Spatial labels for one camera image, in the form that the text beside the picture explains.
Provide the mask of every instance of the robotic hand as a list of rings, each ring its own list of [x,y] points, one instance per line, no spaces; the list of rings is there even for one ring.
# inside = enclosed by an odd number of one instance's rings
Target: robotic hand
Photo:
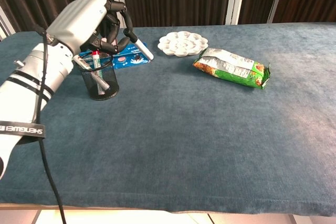
[[[120,23],[113,15],[115,12],[120,12],[125,20],[127,29],[124,34],[127,37],[113,46],[111,43],[118,34]],[[109,32],[105,31],[103,35],[107,42],[96,36],[103,24],[109,26]],[[153,55],[132,30],[131,18],[122,2],[75,0],[66,6],[46,31],[48,61],[41,110],[70,74],[73,68],[71,61],[83,64],[77,55],[81,50],[100,50],[113,55],[132,41],[152,60]],[[22,136],[44,136],[44,128],[32,124],[43,77],[43,54],[44,44],[38,44],[23,62],[15,61],[16,70],[0,86],[0,179],[5,173],[12,149],[21,142]]]

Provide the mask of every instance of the chip bag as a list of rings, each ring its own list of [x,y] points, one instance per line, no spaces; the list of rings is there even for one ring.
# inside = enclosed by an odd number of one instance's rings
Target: chip bag
[[[269,66],[222,49],[205,49],[193,65],[220,79],[259,89],[265,87],[270,76]]]

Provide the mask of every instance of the black mesh pencil cup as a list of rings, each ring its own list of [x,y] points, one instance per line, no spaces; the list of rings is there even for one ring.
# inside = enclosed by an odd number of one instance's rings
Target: black mesh pencil cup
[[[119,91],[119,85],[113,68],[113,56],[99,53],[98,55],[84,56],[82,59],[89,69],[80,66],[78,68],[90,97],[98,101],[114,97]]]

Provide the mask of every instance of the white paint palette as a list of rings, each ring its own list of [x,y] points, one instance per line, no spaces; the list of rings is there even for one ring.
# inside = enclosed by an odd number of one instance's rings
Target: white paint palette
[[[176,55],[178,57],[198,55],[207,47],[208,40],[206,38],[188,31],[168,33],[160,38],[158,44],[158,48],[166,55]]]

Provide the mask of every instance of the table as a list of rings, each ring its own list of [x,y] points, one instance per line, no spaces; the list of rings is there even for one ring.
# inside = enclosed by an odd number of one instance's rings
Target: table
[[[211,77],[156,46],[171,31],[267,64],[257,90]],[[90,100],[74,70],[42,112],[47,158],[73,207],[336,215],[336,25],[136,28],[155,59],[116,70],[120,92]],[[0,42],[0,82],[41,42]],[[37,143],[17,146],[0,202],[55,205]]]

